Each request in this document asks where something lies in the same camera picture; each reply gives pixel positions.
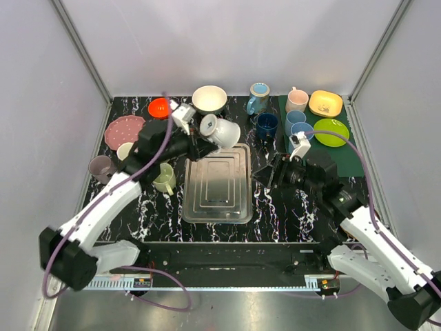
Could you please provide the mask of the white grey mug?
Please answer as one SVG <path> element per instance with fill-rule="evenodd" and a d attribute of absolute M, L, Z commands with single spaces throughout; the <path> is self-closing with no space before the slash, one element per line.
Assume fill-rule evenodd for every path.
<path fill-rule="evenodd" d="M 199 126 L 200 134 L 220 148 L 232 148 L 240 139 L 240 127 L 226 119 L 208 114 L 203 117 Z"/>

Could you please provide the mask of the light green mug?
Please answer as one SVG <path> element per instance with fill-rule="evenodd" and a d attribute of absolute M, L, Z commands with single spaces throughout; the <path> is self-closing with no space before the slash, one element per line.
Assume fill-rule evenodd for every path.
<path fill-rule="evenodd" d="M 170 164 L 160 164 L 160 174 L 153 181 L 153 185 L 159 192 L 166 193 L 170 196 L 174 194 L 173 189 L 176 187 L 176 176 Z"/>

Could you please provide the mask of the navy blue mug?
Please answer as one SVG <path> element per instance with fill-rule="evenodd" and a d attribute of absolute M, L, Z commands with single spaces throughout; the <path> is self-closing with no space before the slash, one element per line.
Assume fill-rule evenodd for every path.
<path fill-rule="evenodd" d="M 274 114 L 262 113 L 256 120 L 256 137 L 266 141 L 276 136 L 278 119 Z"/>

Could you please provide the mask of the grey blue mug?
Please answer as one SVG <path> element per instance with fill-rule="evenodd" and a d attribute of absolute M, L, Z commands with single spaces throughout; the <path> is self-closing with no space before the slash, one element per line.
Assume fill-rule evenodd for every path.
<path fill-rule="evenodd" d="M 133 142 L 127 142 L 120 145 L 116 151 L 117 158 L 120 161 L 124 161 L 128 157 L 133 145 Z"/>

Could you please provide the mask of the pink lilac mug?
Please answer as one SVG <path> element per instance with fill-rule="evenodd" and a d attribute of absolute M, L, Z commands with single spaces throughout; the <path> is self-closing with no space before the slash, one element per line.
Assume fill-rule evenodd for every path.
<path fill-rule="evenodd" d="M 99 155 L 89 162 L 88 170 L 97 181 L 107 185 L 116 172 L 116 166 L 108 156 Z"/>

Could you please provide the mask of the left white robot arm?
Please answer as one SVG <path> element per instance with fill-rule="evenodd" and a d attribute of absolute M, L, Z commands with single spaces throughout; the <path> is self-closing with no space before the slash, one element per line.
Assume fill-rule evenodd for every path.
<path fill-rule="evenodd" d="M 180 156 L 198 161 L 220 148 L 221 141 L 208 135 L 205 126 L 192 128 L 189 134 L 173 130 L 171 122 L 160 132 L 143 128 L 104 189 L 59 229 L 47 227 L 39 235 L 43 285 L 53 276 L 79 291 L 102 272 L 125 267 L 143 272 L 149 263 L 146 245 L 126 238 L 96 246 L 98 237 L 159 176 L 161 163 Z"/>

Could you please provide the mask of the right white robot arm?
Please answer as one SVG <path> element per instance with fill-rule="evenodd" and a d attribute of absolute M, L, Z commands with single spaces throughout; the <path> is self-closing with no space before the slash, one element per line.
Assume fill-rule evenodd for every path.
<path fill-rule="evenodd" d="M 314 199 L 321 212 L 355 238 L 374 258 L 357 257 L 335 239 L 321 243 L 313 265 L 349 275 L 377 294 L 392 315 L 409 330 L 418 330 L 440 309 L 440 273 L 406 249 L 377 220 L 362 196 L 343 183 L 336 163 L 326 152 L 305 159 L 276 154 L 253 179 L 266 188 L 295 188 Z"/>

